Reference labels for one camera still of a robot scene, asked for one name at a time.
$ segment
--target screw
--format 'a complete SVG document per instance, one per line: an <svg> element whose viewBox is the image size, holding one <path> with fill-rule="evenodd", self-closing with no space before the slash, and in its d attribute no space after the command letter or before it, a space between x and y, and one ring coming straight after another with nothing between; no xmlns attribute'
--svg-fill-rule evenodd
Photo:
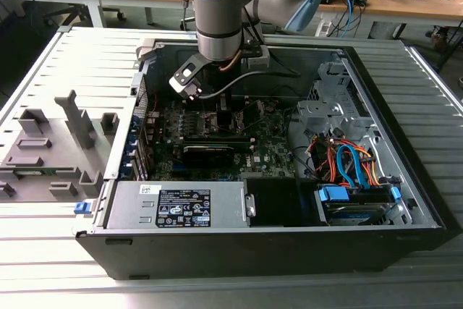
<svg viewBox="0 0 463 309"><path fill-rule="evenodd" d="M248 215L249 217L253 217L254 216L254 208L247 208L246 209L246 215Z"/></svg>

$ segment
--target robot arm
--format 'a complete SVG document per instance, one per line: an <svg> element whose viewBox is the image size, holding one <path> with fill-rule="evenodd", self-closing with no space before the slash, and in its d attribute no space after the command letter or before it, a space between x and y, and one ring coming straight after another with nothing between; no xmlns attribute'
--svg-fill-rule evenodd
<svg viewBox="0 0 463 309"><path fill-rule="evenodd" d="M194 55L169 81L176 92L194 99L202 92L195 75L212 63L226 64L242 47L242 9L253 21L264 20L285 30L301 31L320 0L194 0L199 55Z"/></svg>

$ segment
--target metal bracket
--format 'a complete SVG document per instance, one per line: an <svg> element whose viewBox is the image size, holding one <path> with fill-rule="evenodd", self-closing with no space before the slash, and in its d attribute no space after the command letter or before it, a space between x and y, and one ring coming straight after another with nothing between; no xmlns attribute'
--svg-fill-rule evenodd
<svg viewBox="0 0 463 309"><path fill-rule="evenodd" d="M175 72L169 84L183 98L194 100L203 92L196 75L211 63L202 54L194 54Z"/></svg>
<svg viewBox="0 0 463 309"><path fill-rule="evenodd" d="M137 59L139 62L145 61L146 59L151 58L155 54L155 39L141 39L140 43L137 45L135 49L135 53L137 54Z"/></svg>

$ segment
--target green circuit board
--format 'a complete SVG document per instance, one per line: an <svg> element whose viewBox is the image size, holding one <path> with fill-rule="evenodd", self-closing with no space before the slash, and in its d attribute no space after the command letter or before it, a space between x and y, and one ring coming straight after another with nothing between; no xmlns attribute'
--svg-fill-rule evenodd
<svg viewBox="0 0 463 309"><path fill-rule="evenodd" d="M172 103L160 110L156 120L155 169L150 179L241 181L248 177L293 177L294 164L284 134L286 111L274 101L247 101L243 110L231 113L230 126L222 128L217 126L215 112L187 111L181 103ZM232 143L236 137L250 141ZM207 169L187 165L182 151L188 144L198 145L195 140L200 140L200 145L233 147L230 162Z"/></svg>

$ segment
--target laboratory floor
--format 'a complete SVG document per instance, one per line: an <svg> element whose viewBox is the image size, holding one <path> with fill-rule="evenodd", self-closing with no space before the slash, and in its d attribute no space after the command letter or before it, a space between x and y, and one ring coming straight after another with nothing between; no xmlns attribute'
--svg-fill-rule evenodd
<svg viewBox="0 0 463 309"><path fill-rule="evenodd" d="M41 15L44 12L65 8L65 4L40 3L25 4L26 17L18 18L14 14L0 23L0 45L3 48L0 64L3 67L0 77L0 107L7 101L7 96L14 92L16 86L25 76L38 55L46 46L55 32L54 27L46 27ZM137 29L178 30L183 16L181 9L153 9L154 26L146 24L143 8L122 7L126 21L120 22L113 13L106 13L108 27L127 27ZM76 22L75 25L89 26L89 23ZM274 27L265 26L264 32L273 33ZM438 60L439 53L433 49L431 39L425 33L431 30L429 26L407 26L401 39L418 51L430 62ZM463 50L457 50L441 70L440 76L455 92L459 99L463 98L463 89L458 86L458 79L462 76Z"/></svg>

